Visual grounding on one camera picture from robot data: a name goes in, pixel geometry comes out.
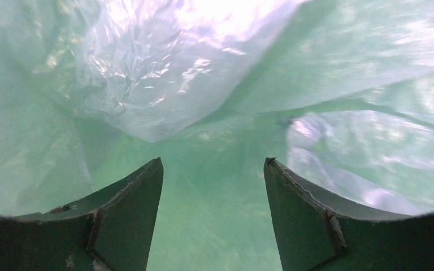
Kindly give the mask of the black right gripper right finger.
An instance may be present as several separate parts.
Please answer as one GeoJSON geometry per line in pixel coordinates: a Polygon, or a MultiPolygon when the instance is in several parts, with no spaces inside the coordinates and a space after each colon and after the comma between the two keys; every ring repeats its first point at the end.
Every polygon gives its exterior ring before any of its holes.
{"type": "Polygon", "coordinates": [[[434,270],[434,212],[409,216],[359,204],[275,158],[263,171],[283,270],[434,270]]]}

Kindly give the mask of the translucent blue trash bag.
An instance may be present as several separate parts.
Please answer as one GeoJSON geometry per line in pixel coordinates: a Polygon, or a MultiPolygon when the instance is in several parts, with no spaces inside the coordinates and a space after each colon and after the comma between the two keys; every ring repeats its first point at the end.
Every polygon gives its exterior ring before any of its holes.
{"type": "Polygon", "coordinates": [[[0,1],[0,215],[156,157],[148,270],[280,270],[267,157],[434,211],[434,1],[0,1]]]}

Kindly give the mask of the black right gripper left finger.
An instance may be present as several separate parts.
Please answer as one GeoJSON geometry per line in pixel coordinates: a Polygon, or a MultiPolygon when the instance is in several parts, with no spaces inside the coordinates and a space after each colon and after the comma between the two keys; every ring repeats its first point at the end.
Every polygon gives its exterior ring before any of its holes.
{"type": "Polygon", "coordinates": [[[156,158],[49,212],[0,215],[0,270],[145,270],[163,175],[156,158]]]}

